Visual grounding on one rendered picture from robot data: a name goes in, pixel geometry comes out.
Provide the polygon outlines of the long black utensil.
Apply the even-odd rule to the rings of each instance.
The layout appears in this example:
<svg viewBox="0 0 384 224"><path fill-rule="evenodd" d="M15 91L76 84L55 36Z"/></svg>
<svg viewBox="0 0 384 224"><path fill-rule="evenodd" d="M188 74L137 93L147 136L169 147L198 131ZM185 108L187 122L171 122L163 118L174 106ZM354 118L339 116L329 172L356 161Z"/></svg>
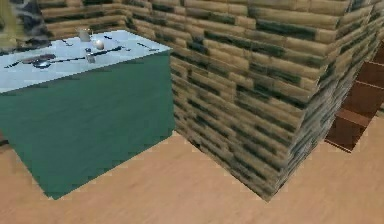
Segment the long black utensil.
<svg viewBox="0 0 384 224"><path fill-rule="evenodd" d="M115 52L115 51L120 51L122 50L123 47L122 46L118 46L118 47L115 47L115 48L112 48L112 49L108 49L108 50L102 50L102 51L98 51L98 52L91 52L91 53L86 53L87 56L99 56L99 55L104 55L104 54L107 54L109 52Z"/></svg>

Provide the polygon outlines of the dark round pan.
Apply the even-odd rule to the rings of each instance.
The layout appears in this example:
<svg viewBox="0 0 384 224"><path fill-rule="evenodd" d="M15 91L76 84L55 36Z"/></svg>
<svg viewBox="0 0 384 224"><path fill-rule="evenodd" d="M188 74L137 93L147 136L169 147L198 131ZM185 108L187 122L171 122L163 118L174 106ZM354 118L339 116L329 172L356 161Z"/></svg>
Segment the dark round pan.
<svg viewBox="0 0 384 224"><path fill-rule="evenodd" d="M44 69L51 65L50 60L55 59L54 54L43 54L35 57L30 57L22 60L23 64L31 64L33 67Z"/></svg>

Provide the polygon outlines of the green cabinet with pale top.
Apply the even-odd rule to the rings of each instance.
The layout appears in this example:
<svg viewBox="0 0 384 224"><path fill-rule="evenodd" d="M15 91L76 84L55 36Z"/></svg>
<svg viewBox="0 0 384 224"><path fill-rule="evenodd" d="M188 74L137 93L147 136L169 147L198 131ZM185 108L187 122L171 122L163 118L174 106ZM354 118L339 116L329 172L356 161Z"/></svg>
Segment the green cabinet with pale top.
<svg viewBox="0 0 384 224"><path fill-rule="evenodd" d="M93 42L120 51L94 56ZM58 199L168 138L172 48L116 30L0 56L0 134ZM48 68L22 60L54 54Z"/></svg>

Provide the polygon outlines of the grey cup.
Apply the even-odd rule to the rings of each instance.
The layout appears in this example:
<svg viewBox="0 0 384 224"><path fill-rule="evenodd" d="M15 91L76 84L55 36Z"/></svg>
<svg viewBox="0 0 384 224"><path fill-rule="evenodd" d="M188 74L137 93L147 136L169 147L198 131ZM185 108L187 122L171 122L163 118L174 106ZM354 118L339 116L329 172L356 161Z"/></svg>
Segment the grey cup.
<svg viewBox="0 0 384 224"><path fill-rule="evenodd" d="M89 28L80 28L78 30L78 36L82 42L90 42L91 34L92 34L92 30Z"/></svg>

